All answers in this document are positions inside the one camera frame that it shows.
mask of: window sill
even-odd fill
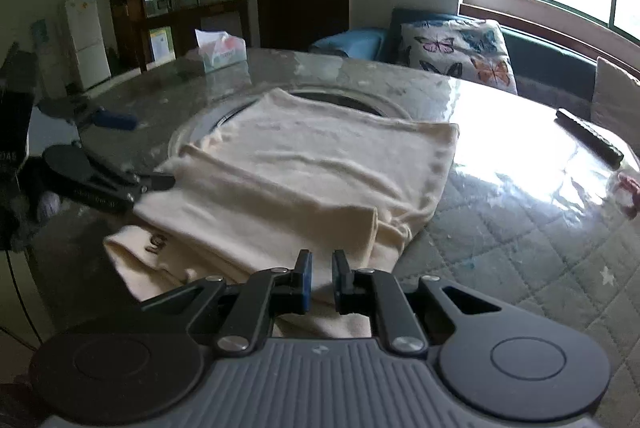
[[[604,56],[632,75],[640,76],[638,45],[603,25],[561,7],[542,0],[463,0],[461,13],[473,11],[473,8],[466,8],[465,11],[465,5],[475,6],[475,10],[480,8],[480,11],[485,9],[494,12],[486,18],[494,18],[507,27],[548,39],[594,60]]]

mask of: round table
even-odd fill
[[[615,174],[554,122],[554,109],[413,69],[254,49],[247,62],[217,72],[179,58],[110,88],[96,103],[135,114],[138,129],[91,127],[82,140],[124,169],[151,170],[195,114],[272,87],[348,89],[412,119],[459,124],[442,200],[395,275],[437,274],[587,332],[612,366],[597,418],[607,427],[640,426],[640,225],[609,195]],[[626,144],[606,135],[637,169]],[[102,252],[103,236],[116,227],[70,204],[35,238],[32,273],[58,328],[131,300]]]

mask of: folded garment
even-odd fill
[[[458,139],[449,123],[380,118],[275,89],[161,169],[174,188],[144,195],[145,225],[105,239],[134,296],[146,299],[208,274],[241,283],[314,254],[312,311],[287,315],[315,336],[368,336],[333,312],[331,254],[390,271],[433,216]]]

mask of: orange butterfly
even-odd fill
[[[498,80],[503,82],[506,86],[511,85],[511,78],[509,76],[509,66],[506,61],[500,60],[496,64],[487,60],[487,63],[480,58],[471,58],[471,63],[478,71],[478,79],[484,84],[493,82],[498,84]]]

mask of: ribbed gray panel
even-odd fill
[[[44,428],[79,425],[52,417]],[[171,411],[132,428],[492,428],[508,426],[453,399],[417,360],[366,340],[271,338],[219,361]],[[571,428],[595,428],[583,418]]]

